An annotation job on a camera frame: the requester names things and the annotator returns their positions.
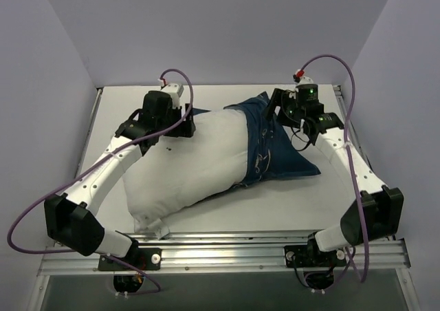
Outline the blue embroidered pillowcase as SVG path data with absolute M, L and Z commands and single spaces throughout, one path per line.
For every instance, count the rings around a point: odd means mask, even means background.
M 263 112 L 267 92 L 219 111 L 195 109 L 199 125 L 191 147 L 188 188 L 220 193 L 234 185 L 320 175 L 319 168 L 292 146 L 285 129 Z

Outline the white pillow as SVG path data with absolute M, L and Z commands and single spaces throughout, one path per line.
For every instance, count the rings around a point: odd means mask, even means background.
M 134 230 L 164 236 L 163 219 L 241 183 L 248 167 L 243 111 L 197 114 L 190 138 L 162 136 L 123 175 Z

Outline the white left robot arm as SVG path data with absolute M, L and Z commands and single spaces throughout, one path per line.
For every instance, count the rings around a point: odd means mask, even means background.
M 123 269 L 131 269 L 138 263 L 137 242 L 104 228 L 96 215 L 118 180 L 160 136 L 193 136 L 192 105 L 180 104 L 183 92 L 183 85 L 176 83 L 149 91 L 142 107 L 118 127 L 91 171 L 63 193 L 45 199 L 45 223 L 50 238 L 83 256 L 110 254 Z

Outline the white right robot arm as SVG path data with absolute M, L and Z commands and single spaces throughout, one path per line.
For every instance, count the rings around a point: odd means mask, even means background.
M 316 84 L 299 84 L 293 90 L 276 88 L 264 111 L 282 126 L 299 129 L 329 161 L 345 188 L 355 193 L 338 224 L 315 233 L 305 248 L 305 256 L 322 264 L 330 252 L 346 246 L 394 235 L 404 203 L 399 188 L 390 188 L 378 178 L 353 146 L 348 122 L 334 112 L 326 112 L 318 99 Z

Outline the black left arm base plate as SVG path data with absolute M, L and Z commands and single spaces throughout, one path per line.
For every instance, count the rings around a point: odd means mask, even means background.
M 159 270 L 162 261 L 161 248 L 140 248 L 133 258 L 125 257 L 125 263 L 136 267 L 142 271 Z M 98 262 L 99 271 L 128 271 L 130 268 L 106 257 L 100 257 Z

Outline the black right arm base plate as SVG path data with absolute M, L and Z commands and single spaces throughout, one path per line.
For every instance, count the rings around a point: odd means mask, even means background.
M 345 266 L 344 252 L 338 257 L 336 251 L 322 252 L 312 245 L 286 245 L 283 247 L 288 268 L 331 268 Z

